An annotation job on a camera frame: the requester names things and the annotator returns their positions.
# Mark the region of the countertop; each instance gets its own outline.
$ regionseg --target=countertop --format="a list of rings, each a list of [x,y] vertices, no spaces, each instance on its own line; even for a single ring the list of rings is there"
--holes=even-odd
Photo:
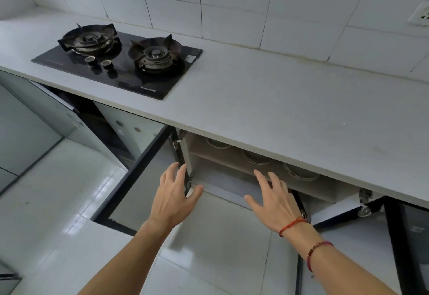
[[[0,69],[429,207],[428,83],[178,34],[204,51],[163,101],[30,61],[76,23],[111,22],[42,8],[0,21]]]

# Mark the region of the person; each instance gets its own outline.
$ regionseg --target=person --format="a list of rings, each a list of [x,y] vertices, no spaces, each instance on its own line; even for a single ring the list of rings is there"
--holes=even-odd
[[[188,198],[184,195],[186,164],[175,171],[179,163],[173,163],[161,175],[160,186],[154,197],[149,218],[136,235],[110,260],[78,293],[78,295],[138,295],[161,245],[173,227],[189,216],[203,192],[196,186]],[[288,193],[286,183],[272,172],[272,188],[266,178],[254,171],[260,184],[263,205],[250,196],[244,198],[256,217],[267,228],[279,233],[296,221],[301,213],[297,202]],[[313,226],[306,222],[294,223],[282,236],[307,260],[308,252],[315,244],[324,241]],[[387,285],[347,258],[335,247],[322,244],[314,249],[309,264],[314,276],[329,295],[394,295]]]

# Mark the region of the stove knob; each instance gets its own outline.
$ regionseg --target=stove knob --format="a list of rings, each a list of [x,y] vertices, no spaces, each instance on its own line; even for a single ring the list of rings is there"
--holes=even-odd
[[[94,56],[89,56],[85,58],[85,62],[90,66],[91,68],[98,67],[97,59],[95,59]]]
[[[101,62],[101,65],[103,66],[103,68],[106,72],[111,72],[111,71],[115,70],[113,68],[113,64],[112,64],[111,60],[104,60]]]

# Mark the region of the white sticker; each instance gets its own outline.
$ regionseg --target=white sticker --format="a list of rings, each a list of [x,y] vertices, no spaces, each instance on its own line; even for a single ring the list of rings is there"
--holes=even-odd
[[[195,60],[196,56],[191,56],[190,54],[188,54],[185,58],[185,61],[188,63],[192,63]]]

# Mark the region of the bracelet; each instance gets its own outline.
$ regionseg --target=bracelet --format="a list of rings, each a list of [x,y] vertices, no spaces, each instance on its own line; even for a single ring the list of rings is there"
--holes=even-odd
[[[307,222],[307,220],[304,218],[304,217],[298,217],[297,219],[295,219],[293,222],[291,222],[291,223],[289,223],[289,224],[287,224],[285,227],[283,227],[281,230],[280,230],[280,232],[278,233],[278,235],[282,238],[283,237],[283,235],[282,235],[282,233],[286,230],[286,229],[288,229],[288,228],[290,228],[290,227],[292,227],[292,226],[294,226],[295,224],[297,224],[297,223],[299,223],[299,222]]]
[[[325,244],[328,244],[328,245],[332,245],[332,246],[334,246],[331,242],[329,242],[329,241],[322,241],[322,242],[318,242],[318,243],[316,243],[316,244],[314,244],[313,245],[313,247],[310,249],[310,251],[308,251],[308,255],[307,255],[307,267],[308,267],[308,270],[310,271],[310,272],[313,272],[312,270],[311,270],[311,266],[310,266],[310,257],[311,257],[311,255],[313,254],[313,252],[314,252],[314,250],[315,249],[317,249],[318,247],[320,247],[321,245],[325,245]]]

